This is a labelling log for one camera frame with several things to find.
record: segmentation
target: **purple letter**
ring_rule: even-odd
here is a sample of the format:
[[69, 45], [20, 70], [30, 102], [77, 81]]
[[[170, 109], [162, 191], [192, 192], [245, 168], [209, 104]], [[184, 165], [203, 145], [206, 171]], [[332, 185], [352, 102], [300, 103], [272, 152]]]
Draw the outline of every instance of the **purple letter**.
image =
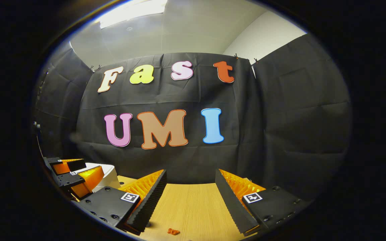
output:
[[176, 62], [172, 65], [171, 77], [173, 80], [188, 79], [193, 76], [193, 70], [188, 68], [192, 67], [192, 63], [189, 61]]
[[120, 115], [120, 119], [123, 122], [123, 138], [119, 139], [115, 136], [114, 121], [117, 119], [115, 114], [108, 114], [104, 117], [107, 125], [107, 138], [111, 144], [118, 147], [127, 146], [130, 142], [130, 119], [132, 114], [124, 113]]

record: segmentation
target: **wooden table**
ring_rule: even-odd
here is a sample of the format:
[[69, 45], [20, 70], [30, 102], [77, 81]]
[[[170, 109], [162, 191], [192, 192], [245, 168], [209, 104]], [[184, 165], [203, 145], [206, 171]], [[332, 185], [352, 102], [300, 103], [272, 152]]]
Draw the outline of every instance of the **wooden table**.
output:
[[[126, 184], [135, 179], [118, 176]], [[168, 183], [140, 239], [150, 241], [239, 241], [245, 239], [238, 229], [215, 183]], [[180, 231], [171, 235], [168, 229]]]

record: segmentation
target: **black curtain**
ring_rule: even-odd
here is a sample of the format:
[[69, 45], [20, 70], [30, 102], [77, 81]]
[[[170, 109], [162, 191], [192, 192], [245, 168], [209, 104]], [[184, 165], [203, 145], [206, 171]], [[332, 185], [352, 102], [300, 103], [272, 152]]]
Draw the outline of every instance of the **black curtain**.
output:
[[41, 150], [45, 157], [75, 158], [71, 141], [81, 97], [92, 70], [64, 42], [48, 59], [39, 76], [35, 95], [35, 121], [41, 127]]
[[351, 105], [331, 57], [309, 34], [253, 64], [262, 93], [263, 185], [315, 198], [341, 165]]
[[[178, 61], [192, 63], [193, 76], [174, 81], [170, 74]], [[233, 83], [222, 82], [213, 64], [226, 61], [233, 67], [229, 75]], [[131, 84], [135, 67], [150, 64], [154, 80], [149, 84]], [[98, 93], [104, 72], [123, 66], [110, 89]], [[219, 108], [219, 126], [224, 141], [206, 144], [205, 118], [201, 110]], [[142, 124], [136, 116], [152, 111], [164, 124], [175, 109], [187, 112], [184, 133], [188, 144], [171, 147], [166, 144], [144, 150]], [[131, 140], [125, 147], [110, 144], [106, 136], [104, 116], [115, 114], [115, 133], [123, 137], [120, 114], [131, 113]], [[259, 88], [247, 59], [204, 53], [152, 55], [125, 60], [96, 71], [85, 89], [78, 114], [78, 148], [86, 159], [95, 163], [112, 164], [117, 174], [139, 178], [166, 169], [170, 183], [213, 183], [215, 169], [222, 168], [256, 183], [262, 180], [263, 125]]]

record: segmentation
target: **white wall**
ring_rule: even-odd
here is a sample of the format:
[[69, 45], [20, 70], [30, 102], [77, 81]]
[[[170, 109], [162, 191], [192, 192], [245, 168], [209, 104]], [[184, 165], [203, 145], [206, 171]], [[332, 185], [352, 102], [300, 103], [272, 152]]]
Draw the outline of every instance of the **white wall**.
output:
[[235, 55], [249, 59], [261, 59], [288, 42], [306, 34], [302, 29], [284, 18], [267, 11], [254, 20], [224, 51], [224, 55]]

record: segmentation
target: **blue letter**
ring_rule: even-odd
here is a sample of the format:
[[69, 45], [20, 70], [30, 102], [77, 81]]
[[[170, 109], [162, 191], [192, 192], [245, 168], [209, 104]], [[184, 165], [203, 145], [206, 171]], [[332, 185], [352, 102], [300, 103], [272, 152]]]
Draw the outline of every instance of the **blue letter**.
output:
[[206, 136], [203, 142], [207, 144], [219, 143], [224, 140], [224, 137], [219, 132], [219, 115], [221, 110], [219, 108], [203, 109], [200, 114], [205, 116]]

